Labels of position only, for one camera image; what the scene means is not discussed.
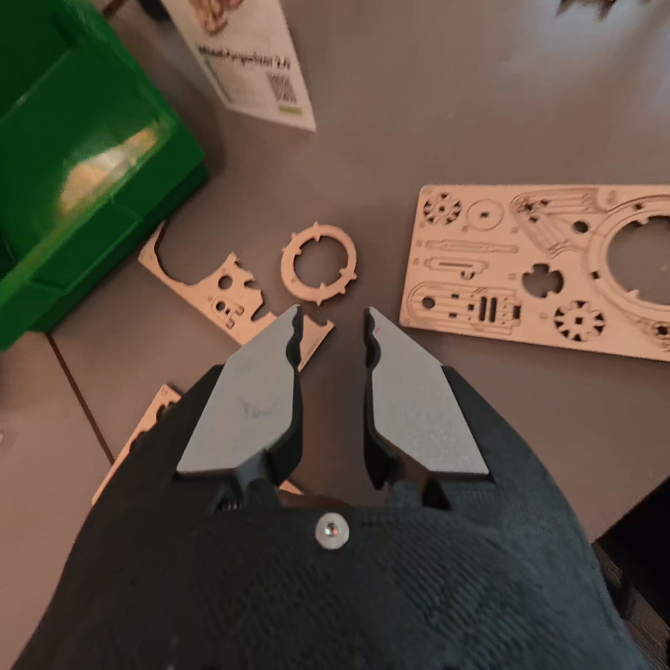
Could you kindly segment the folded white instruction booklet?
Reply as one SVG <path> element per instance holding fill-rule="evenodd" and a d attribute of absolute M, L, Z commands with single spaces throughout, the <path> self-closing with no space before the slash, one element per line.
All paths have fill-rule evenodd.
<path fill-rule="evenodd" d="M 231 111 L 315 132 L 306 83 L 280 1 L 163 1 Z"/>

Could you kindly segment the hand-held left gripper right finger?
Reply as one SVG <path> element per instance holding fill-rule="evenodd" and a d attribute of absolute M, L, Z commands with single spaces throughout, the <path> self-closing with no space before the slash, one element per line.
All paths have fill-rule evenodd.
<path fill-rule="evenodd" d="M 364 310 L 364 464 L 375 490 L 402 480 L 490 475 L 440 361 Z"/>

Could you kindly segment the wooden ring part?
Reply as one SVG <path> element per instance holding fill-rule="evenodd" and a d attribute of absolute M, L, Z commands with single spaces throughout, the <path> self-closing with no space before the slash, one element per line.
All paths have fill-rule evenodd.
<path fill-rule="evenodd" d="M 296 258 L 302 254 L 303 247 L 308 242 L 319 242 L 322 238 L 330 238 L 337 241 L 347 252 L 347 263 L 339 270 L 339 278 L 331 284 L 321 283 L 318 287 L 312 287 L 303 282 L 296 272 Z M 357 252 L 352 239 L 337 226 L 319 224 L 314 222 L 312 226 L 292 233 L 291 240 L 283 247 L 280 274 L 286 289 L 299 300 L 314 303 L 321 306 L 337 295 L 344 295 L 348 285 L 357 279 Z"/>

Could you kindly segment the green plastic bin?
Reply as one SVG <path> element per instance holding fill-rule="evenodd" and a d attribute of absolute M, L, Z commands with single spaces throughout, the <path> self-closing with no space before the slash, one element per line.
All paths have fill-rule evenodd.
<path fill-rule="evenodd" d="M 1 2 L 1 350 L 53 329 L 206 177 L 89 1 Z"/>

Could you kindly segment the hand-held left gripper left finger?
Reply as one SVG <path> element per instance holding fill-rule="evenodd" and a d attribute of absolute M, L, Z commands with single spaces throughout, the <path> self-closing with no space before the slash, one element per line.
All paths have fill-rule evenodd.
<path fill-rule="evenodd" d="M 297 366 L 300 306 L 284 313 L 223 365 L 177 465 L 182 478 L 231 475 L 279 487 L 302 458 L 303 405 Z"/>

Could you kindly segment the dark jagged object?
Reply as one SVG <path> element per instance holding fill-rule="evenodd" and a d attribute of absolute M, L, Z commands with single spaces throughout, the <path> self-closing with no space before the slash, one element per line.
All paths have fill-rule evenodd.
<path fill-rule="evenodd" d="M 558 1 L 556 15 L 562 15 L 574 7 L 592 11 L 598 21 L 604 20 L 617 1 Z"/>

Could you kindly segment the wooden sheet with slot holes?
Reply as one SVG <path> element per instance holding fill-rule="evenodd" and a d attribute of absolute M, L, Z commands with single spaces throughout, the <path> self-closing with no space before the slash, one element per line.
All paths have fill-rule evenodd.
<path fill-rule="evenodd" d="M 172 406 L 177 404 L 181 399 L 181 395 L 178 391 L 172 389 L 168 385 L 162 385 L 157 392 L 156 396 L 150 403 L 146 412 L 142 416 L 141 420 L 137 424 L 136 428 L 131 433 L 130 438 L 126 441 L 125 445 L 121 449 L 119 455 L 116 457 L 113 465 L 111 466 L 109 472 L 101 482 L 100 486 L 94 493 L 94 496 L 91 499 L 90 506 L 94 507 L 105 490 L 109 481 L 113 478 L 116 471 L 122 465 L 123 461 L 128 457 L 131 448 L 143 437 L 144 434 L 149 431 L 156 423 L 162 418 L 162 415 Z"/>

